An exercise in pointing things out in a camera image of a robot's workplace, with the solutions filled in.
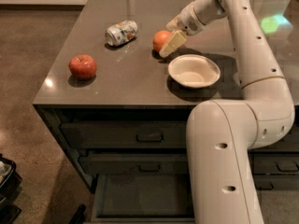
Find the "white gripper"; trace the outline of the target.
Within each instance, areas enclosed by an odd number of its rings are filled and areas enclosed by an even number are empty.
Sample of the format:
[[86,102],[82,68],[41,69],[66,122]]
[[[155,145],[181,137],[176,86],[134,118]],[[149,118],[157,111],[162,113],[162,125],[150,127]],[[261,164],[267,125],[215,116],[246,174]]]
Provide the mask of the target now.
[[172,19],[166,28],[173,31],[163,44],[159,55],[167,57],[187,41],[187,35],[197,35],[205,28],[205,12],[201,7],[186,6]]

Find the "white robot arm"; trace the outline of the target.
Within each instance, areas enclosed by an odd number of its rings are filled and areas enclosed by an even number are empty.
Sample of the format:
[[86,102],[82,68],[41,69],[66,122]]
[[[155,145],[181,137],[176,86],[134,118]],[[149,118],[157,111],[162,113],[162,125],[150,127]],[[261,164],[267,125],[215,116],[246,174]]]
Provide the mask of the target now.
[[205,101],[188,117],[194,224],[264,224],[248,152],[288,133],[294,104],[250,0],[195,0],[167,27],[196,35],[220,18],[229,22],[243,97]]

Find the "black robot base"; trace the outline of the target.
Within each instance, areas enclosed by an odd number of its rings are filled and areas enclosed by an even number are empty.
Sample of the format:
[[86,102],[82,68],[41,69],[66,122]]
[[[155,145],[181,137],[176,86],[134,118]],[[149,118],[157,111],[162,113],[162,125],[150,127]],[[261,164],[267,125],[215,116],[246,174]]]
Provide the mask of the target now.
[[0,155],[0,224],[14,224],[21,209],[14,203],[22,182],[16,163]]

